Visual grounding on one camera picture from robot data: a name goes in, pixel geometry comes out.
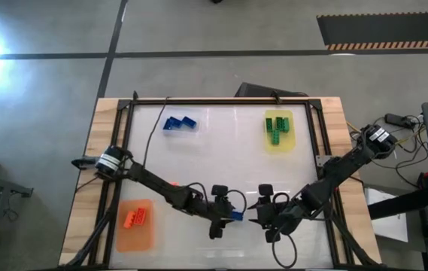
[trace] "yellow tray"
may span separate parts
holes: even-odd
[[[288,117],[289,118],[289,132],[280,132],[279,145],[272,144],[271,132],[267,132],[266,118],[272,119],[272,126],[275,128],[276,117]],[[288,152],[294,149],[296,146],[296,131],[294,129],[294,116],[290,110],[266,110],[264,115],[264,142],[266,144],[266,150],[269,153],[280,153]]]

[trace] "orange lego brick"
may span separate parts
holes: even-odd
[[[147,211],[145,208],[138,208],[137,215],[135,216],[135,219],[133,220],[134,225],[143,225],[145,221],[145,215],[147,214]]]
[[[133,221],[135,220],[135,212],[129,211],[129,213],[126,215],[125,222],[123,223],[123,227],[126,229],[129,229],[133,226]]]

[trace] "concrete floor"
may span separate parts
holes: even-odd
[[[104,53],[120,0],[0,0],[0,53]],[[428,0],[130,0],[117,47],[126,51],[324,49],[315,15],[428,11]],[[12,199],[20,219],[0,227],[0,270],[53,267],[73,199],[104,59],[0,60],[0,176],[35,188]],[[420,113],[428,54],[116,59],[106,97],[233,96],[247,81],[310,96],[340,96],[356,126]],[[397,160],[406,155],[397,152]],[[383,161],[393,165],[394,157]],[[410,179],[428,161],[406,169]],[[409,190],[367,166],[367,184]],[[383,261],[422,268],[419,221],[409,244],[379,239]]]

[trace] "orange tray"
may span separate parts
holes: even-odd
[[[143,225],[123,227],[129,211],[137,212],[138,208],[146,210]],[[121,201],[117,216],[117,245],[119,252],[147,251],[153,247],[153,203],[150,199],[135,199]]]

